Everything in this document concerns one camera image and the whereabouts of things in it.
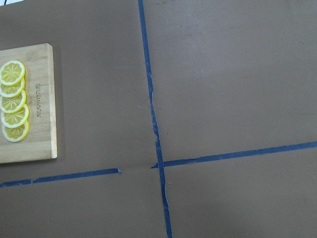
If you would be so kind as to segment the bamboo cutting board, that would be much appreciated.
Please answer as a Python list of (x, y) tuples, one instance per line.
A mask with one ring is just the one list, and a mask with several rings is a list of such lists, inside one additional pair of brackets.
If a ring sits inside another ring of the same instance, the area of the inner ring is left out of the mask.
[(18, 60), (25, 66), (29, 130), (24, 139), (10, 142), (0, 136), (1, 164), (57, 158), (53, 47), (48, 44), (2, 50), (0, 63)]

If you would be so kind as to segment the lemon slice one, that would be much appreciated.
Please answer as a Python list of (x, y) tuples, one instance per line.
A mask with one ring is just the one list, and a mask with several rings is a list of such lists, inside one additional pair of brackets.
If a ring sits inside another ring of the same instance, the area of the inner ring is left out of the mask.
[(6, 140), (10, 142), (19, 142), (28, 134), (29, 124), (28, 121), (25, 121), (22, 125), (13, 128), (2, 125), (1, 129)]

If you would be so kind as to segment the lemon slice two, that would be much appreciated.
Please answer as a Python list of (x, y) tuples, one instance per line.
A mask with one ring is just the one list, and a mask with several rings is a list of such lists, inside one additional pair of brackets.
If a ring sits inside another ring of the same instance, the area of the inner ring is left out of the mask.
[(1, 112), (1, 122), (4, 126), (8, 128), (16, 128), (23, 125), (29, 116), (29, 108), (25, 104), (21, 109), (14, 113), (4, 113)]

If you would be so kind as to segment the lemon slice four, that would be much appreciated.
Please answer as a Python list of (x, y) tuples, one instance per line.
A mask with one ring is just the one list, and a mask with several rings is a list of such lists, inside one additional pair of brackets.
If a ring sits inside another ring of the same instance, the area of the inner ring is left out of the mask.
[(14, 85), (0, 84), (0, 95), (7, 98), (16, 97), (25, 87), (25, 79), (22, 78), (20, 82)]

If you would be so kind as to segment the lemon slice three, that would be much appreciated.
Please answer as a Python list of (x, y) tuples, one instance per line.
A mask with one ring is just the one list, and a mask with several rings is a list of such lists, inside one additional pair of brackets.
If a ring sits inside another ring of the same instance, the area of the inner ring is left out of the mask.
[(0, 109), (4, 113), (15, 113), (22, 109), (22, 107), (26, 103), (26, 92), (25, 90), (22, 90), (21, 93), (19, 93), (17, 96), (14, 96), (12, 98), (8, 97), (0, 97)]

